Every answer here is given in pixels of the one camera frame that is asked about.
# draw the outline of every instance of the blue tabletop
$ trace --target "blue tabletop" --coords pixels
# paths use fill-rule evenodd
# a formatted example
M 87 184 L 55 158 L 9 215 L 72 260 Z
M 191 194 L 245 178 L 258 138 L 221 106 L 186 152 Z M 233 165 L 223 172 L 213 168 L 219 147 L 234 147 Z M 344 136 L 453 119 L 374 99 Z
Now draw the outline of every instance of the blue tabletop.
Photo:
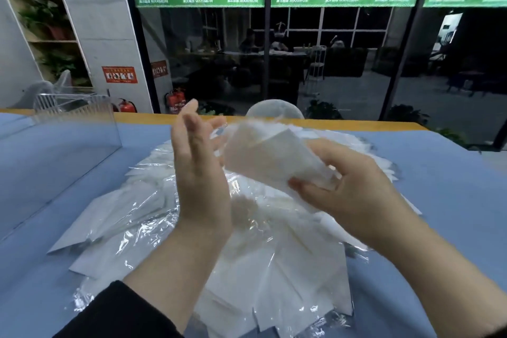
M 0 123 L 7 120 L 0 114 Z M 95 197 L 123 183 L 129 166 L 169 138 L 168 125 L 118 124 L 123 148 L 17 227 L 0 243 L 0 336 L 50 336 L 69 322 L 82 280 L 68 267 L 79 249 L 47 250 Z M 429 131 L 353 132 L 396 163 L 396 187 L 429 225 L 507 291 L 507 176 Z M 414 292 L 375 252 L 348 259 L 353 326 L 329 336 L 434 337 Z

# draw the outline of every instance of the gray floor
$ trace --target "gray floor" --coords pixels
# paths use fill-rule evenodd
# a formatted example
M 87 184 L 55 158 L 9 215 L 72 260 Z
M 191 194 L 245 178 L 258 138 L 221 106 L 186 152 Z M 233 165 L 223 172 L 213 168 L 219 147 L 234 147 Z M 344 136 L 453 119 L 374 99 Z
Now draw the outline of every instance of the gray floor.
M 401 78 L 394 104 L 406 104 L 430 115 L 432 128 L 450 128 L 465 136 L 468 143 L 492 142 L 507 119 L 507 96 L 466 91 L 446 93 L 447 78 L 422 76 Z M 327 77 L 313 92 L 318 99 L 333 103 L 344 119 L 377 120 L 389 85 L 389 77 L 365 71 L 361 78 Z M 304 113 L 312 98 L 300 96 L 298 107 Z

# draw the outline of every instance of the white round chair back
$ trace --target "white round chair back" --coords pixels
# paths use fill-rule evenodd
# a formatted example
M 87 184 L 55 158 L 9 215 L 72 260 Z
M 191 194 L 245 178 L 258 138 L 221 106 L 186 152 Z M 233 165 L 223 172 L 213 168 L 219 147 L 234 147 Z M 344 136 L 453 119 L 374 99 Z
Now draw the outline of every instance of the white round chair back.
M 305 118 L 299 108 L 280 99 L 268 99 L 258 102 L 250 107 L 246 116 L 257 118 Z

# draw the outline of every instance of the terracotta pot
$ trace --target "terracotta pot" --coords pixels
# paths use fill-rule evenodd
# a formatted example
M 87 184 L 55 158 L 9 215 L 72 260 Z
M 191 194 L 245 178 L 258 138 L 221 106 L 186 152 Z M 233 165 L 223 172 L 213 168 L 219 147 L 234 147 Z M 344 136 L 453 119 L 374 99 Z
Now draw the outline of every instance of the terracotta pot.
M 67 40 L 65 31 L 62 27 L 48 26 L 48 29 L 51 32 L 51 36 L 54 40 Z

